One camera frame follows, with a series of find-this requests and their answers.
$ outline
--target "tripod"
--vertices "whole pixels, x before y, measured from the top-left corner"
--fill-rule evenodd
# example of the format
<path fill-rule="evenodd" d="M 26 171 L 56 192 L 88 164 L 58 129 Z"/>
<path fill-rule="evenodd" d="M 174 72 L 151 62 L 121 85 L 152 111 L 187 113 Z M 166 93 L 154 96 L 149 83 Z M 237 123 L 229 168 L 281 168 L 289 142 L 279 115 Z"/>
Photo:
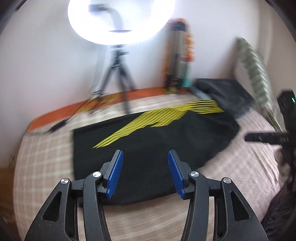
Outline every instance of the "tripod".
<path fill-rule="evenodd" d="M 126 81 L 126 84 L 129 86 L 131 90 L 135 90 L 135 85 L 128 75 L 124 65 L 122 64 L 122 56 L 127 55 L 128 52 L 122 51 L 123 45 L 116 45 L 114 46 L 116 49 L 114 50 L 115 53 L 115 60 L 114 63 L 110 66 L 110 68 L 107 71 L 107 74 L 103 80 L 102 86 L 99 90 L 100 95 L 103 95 L 105 88 L 110 81 L 110 76 L 111 73 L 114 72 L 117 68 L 119 69 L 118 72 L 118 82 L 119 86 L 121 88 L 121 97 L 123 101 L 123 106 L 126 114 L 128 115 L 130 113 L 128 102 L 127 102 L 127 96 L 126 96 L 126 91 L 127 91 L 127 86 L 124 83 L 124 80 Z"/>

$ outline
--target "yellow stripe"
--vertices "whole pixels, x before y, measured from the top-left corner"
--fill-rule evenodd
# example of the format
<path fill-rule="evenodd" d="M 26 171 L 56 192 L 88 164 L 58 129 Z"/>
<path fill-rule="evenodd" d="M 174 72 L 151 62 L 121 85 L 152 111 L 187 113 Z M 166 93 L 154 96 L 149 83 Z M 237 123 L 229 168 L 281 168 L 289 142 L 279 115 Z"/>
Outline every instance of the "yellow stripe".
<path fill-rule="evenodd" d="M 193 111 L 199 114 L 224 112 L 214 100 L 198 100 L 188 104 L 147 111 L 134 119 L 129 124 L 127 124 L 125 127 L 121 128 L 106 139 L 102 140 L 93 148 L 108 146 L 121 137 L 128 136 L 134 131 L 142 129 L 149 125 L 152 125 L 151 127 L 167 126 L 171 124 L 174 120 L 181 119 L 187 113 L 187 111 Z"/>

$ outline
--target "bed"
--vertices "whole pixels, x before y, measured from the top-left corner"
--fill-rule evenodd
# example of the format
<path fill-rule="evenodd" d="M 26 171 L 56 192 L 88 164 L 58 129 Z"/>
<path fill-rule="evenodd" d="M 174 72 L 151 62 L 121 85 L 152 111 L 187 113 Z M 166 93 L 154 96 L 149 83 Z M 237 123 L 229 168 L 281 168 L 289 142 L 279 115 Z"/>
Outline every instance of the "bed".
<path fill-rule="evenodd" d="M 189 94 L 137 96 L 130 101 L 132 113 L 185 104 L 196 100 Z M 68 125 L 52 134 L 25 135 L 17 158 L 14 178 L 14 209 L 20 237 L 25 235 L 48 195 L 64 177 L 74 180 L 72 130 L 124 115 L 121 103 L 109 105 L 93 115 L 80 113 Z M 54 123 L 35 128 L 48 130 Z M 270 201 L 279 191 L 274 152 L 278 146 L 245 143 L 251 131 L 274 131 L 256 111 L 238 121 L 240 131 L 230 145 L 198 169 L 207 178 L 230 177 L 261 221 Z M 177 194 L 124 206 L 105 206 L 104 211 L 113 241 L 180 240 L 189 201 Z M 213 199 L 210 199 L 207 240 L 213 238 Z M 78 210 L 79 239 L 85 240 L 82 210 Z"/>

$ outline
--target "glowing ring light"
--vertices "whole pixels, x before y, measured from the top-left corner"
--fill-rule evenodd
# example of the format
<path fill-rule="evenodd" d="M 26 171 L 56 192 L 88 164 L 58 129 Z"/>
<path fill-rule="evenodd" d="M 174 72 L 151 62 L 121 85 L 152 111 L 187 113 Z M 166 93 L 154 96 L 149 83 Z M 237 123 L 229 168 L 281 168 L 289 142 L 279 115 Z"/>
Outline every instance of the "glowing ring light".
<path fill-rule="evenodd" d="M 154 36 L 174 12 L 175 0 L 154 0 L 149 18 L 126 33 L 110 32 L 106 24 L 89 13 L 89 0 L 70 0 L 68 18 L 74 31 L 82 38 L 102 45 L 131 44 Z"/>

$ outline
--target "folded black cloth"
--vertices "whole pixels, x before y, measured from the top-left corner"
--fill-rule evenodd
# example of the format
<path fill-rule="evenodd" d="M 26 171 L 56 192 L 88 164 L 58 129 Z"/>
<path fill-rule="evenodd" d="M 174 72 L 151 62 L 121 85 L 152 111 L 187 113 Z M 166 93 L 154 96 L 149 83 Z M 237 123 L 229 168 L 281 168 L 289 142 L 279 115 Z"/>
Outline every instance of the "folded black cloth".
<path fill-rule="evenodd" d="M 195 170 L 226 148 L 239 131 L 234 118 L 211 103 L 216 104 L 196 101 L 176 110 L 136 113 L 74 130 L 75 179 L 99 171 L 120 149 L 124 164 L 108 204 L 130 204 L 176 192 L 169 150 L 175 149 Z"/>
<path fill-rule="evenodd" d="M 211 96 L 236 120 L 243 117 L 255 103 L 253 97 L 235 79 L 195 79 L 193 87 Z"/>

